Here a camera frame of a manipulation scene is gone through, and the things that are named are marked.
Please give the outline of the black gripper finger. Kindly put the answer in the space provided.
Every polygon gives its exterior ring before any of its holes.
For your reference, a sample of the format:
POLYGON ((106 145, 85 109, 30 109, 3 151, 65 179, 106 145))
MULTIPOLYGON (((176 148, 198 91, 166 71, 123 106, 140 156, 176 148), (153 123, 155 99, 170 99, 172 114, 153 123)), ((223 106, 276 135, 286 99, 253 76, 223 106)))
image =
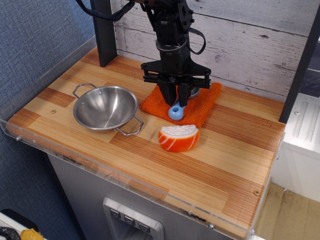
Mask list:
POLYGON ((167 82, 163 80, 158 80, 157 85, 165 103, 169 106, 174 105, 177 99, 176 85, 172 82, 167 82))
POLYGON ((182 83, 178 86, 178 100, 180 106, 186 106, 189 101, 193 87, 189 83, 182 83))

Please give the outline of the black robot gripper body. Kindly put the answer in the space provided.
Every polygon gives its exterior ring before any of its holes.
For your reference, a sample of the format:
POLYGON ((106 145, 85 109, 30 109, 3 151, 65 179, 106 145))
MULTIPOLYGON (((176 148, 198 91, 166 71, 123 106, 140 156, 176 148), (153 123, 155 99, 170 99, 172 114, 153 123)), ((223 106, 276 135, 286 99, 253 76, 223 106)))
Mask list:
POLYGON ((189 84, 192 87, 209 89, 211 87, 211 70, 195 63, 189 49, 181 52, 160 52, 160 60, 141 64, 143 79, 148 83, 160 85, 189 84))

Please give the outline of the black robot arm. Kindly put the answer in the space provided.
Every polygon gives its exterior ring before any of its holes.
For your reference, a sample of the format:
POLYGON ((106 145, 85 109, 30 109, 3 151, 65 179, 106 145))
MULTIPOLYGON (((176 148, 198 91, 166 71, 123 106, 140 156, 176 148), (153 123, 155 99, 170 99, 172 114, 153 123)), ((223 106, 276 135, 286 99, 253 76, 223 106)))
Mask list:
POLYGON ((141 0, 139 3, 156 33, 155 44, 160 54, 160 60, 141 65, 144 81, 156 83, 169 106, 179 101, 185 107, 193 89, 211 86, 211 70, 191 58, 194 51, 189 34, 204 36, 191 27, 194 12, 185 0, 141 0))

